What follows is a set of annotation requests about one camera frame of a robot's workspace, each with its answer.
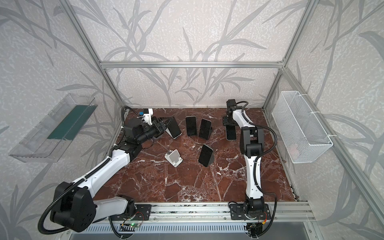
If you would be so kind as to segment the white-edged phone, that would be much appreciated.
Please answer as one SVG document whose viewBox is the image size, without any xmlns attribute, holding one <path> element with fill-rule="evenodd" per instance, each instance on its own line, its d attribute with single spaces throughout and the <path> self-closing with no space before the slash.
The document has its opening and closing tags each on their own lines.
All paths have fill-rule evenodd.
<svg viewBox="0 0 384 240">
<path fill-rule="evenodd" d="M 226 126 L 226 139 L 228 141 L 236 141 L 237 140 L 236 126 L 231 126 L 231 125 Z"/>
</svg>

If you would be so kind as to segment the black phone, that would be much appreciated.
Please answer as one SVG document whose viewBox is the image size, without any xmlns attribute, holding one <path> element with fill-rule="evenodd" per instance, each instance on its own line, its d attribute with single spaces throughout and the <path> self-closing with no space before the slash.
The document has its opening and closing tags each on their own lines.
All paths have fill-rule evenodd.
<svg viewBox="0 0 384 240">
<path fill-rule="evenodd" d="M 203 146 L 202 146 L 202 149 L 201 149 L 201 153 L 200 153 L 198 162 L 199 162 L 200 164 L 202 164 L 204 167 L 208 167 L 208 166 L 207 166 L 207 161 L 208 161 L 208 152 L 209 152 L 209 151 L 213 151 L 213 149 L 210 148 L 210 147 L 207 146 L 207 145 L 203 145 Z"/>
<path fill-rule="evenodd" d="M 176 127 L 176 128 L 179 127 L 179 125 L 178 125 L 178 123 L 174 117 L 169 118 L 167 126 L 168 127 Z"/>
</svg>

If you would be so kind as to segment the white front phone stand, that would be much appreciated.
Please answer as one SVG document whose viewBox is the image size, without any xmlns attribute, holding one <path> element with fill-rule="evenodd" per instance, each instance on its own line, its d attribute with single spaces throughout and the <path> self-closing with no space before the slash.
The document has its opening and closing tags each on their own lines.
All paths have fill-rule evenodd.
<svg viewBox="0 0 384 240">
<path fill-rule="evenodd" d="M 175 168 L 183 162 L 178 150 L 168 151 L 165 154 L 165 159 Z"/>
</svg>

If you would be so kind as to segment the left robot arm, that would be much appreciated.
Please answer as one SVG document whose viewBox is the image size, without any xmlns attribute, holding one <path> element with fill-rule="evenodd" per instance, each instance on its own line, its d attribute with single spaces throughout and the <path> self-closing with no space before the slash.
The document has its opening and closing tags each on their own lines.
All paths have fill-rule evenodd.
<svg viewBox="0 0 384 240">
<path fill-rule="evenodd" d="M 144 142 L 161 136 L 171 121 L 171 118 L 154 117 L 149 124 L 144 117 L 139 117 L 124 124 L 122 138 L 100 164 L 73 182 L 62 182 L 56 187 L 53 202 L 39 219 L 39 232 L 44 235 L 66 230 L 79 233 L 111 216 L 133 217 L 137 211 L 133 198 L 121 195 L 94 200 L 94 197 L 111 177 L 139 155 Z"/>
</svg>

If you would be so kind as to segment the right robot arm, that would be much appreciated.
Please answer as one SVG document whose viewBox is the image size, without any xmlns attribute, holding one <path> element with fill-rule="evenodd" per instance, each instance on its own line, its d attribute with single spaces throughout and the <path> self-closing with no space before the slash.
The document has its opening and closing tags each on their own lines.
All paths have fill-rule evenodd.
<svg viewBox="0 0 384 240">
<path fill-rule="evenodd" d="M 228 107 L 223 119 L 225 126 L 241 129 L 240 151 L 246 161 L 247 187 L 244 214 L 256 219 L 265 210 L 265 199 L 261 187 L 261 160 L 265 150 L 263 126 L 251 122 L 239 106 Z"/>
</svg>

